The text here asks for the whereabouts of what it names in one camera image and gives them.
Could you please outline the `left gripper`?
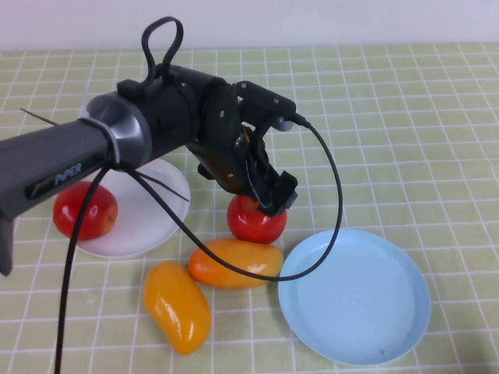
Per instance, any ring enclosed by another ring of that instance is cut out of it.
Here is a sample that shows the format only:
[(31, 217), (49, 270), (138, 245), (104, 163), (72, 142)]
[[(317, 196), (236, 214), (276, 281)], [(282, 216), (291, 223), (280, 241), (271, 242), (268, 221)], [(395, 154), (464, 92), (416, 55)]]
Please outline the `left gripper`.
[(227, 146), (196, 144), (198, 172), (227, 192), (251, 196), (265, 215), (279, 216), (296, 201), (296, 177), (277, 172), (269, 161), (262, 139), (241, 132)]

